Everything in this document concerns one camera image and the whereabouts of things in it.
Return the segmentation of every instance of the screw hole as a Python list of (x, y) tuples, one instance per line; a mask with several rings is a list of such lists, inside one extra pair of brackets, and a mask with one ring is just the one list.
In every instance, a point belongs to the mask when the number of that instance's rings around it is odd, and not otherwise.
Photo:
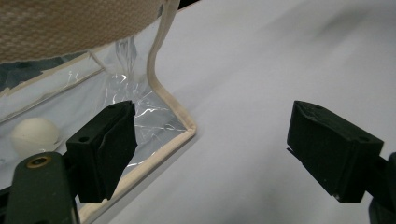
[(361, 141), (363, 141), (363, 142), (369, 142), (370, 141), (370, 139), (368, 139), (367, 137), (363, 137), (363, 136), (360, 136), (359, 139)]
[(35, 169), (47, 165), (51, 161), (49, 156), (36, 157), (27, 163), (27, 168)]
[(80, 137), (80, 138), (78, 139), (79, 142), (88, 142), (88, 140), (90, 140), (89, 137)]
[(39, 164), (44, 163), (44, 162), (46, 162), (46, 161), (47, 161), (47, 158), (41, 157), (41, 158), (38, 158), (38, 159), (33, 160), (33, 161), (32, 161), (32, 164), (33, 164), (33, 165), (39, 165)]

